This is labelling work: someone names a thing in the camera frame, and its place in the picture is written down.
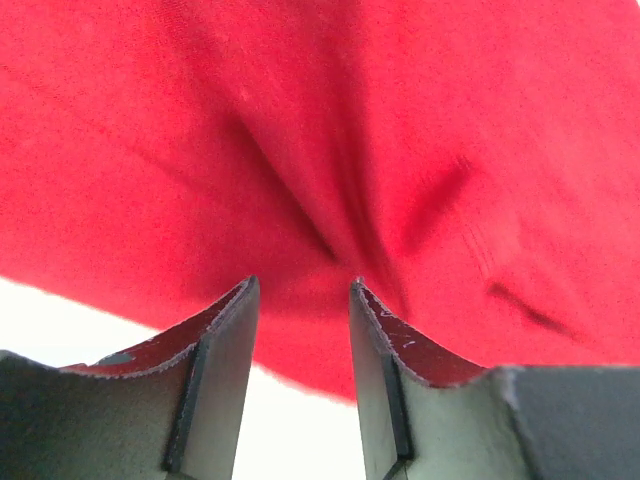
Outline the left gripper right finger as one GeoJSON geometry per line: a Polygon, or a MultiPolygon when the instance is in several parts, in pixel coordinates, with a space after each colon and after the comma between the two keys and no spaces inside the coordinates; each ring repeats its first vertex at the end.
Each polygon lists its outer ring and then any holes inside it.
{"type": "Polygon", "coordinates": [[[350,288],[350,341],[370,479],[635,479],[635,367],[484,368],[350,288]]]}

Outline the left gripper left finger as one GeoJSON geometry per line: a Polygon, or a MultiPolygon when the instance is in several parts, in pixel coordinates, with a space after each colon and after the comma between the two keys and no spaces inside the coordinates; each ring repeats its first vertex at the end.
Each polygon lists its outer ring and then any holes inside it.
{"type": "Polygon", "coordinates": [[[228,479],[260,287],[99,362],[56,368],[1,354],[5,479],[228,479]]]}

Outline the red t shirt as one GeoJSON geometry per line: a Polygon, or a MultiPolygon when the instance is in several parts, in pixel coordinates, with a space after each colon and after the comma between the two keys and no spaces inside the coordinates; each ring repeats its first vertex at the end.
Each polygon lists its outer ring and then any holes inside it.
{"type": "Polygon", "coordinates": [[[5,1],[1,273],[162,329],[260,280],[351,397],[363,277],[481,365],[639,360],[634,1],[5,1]]]}

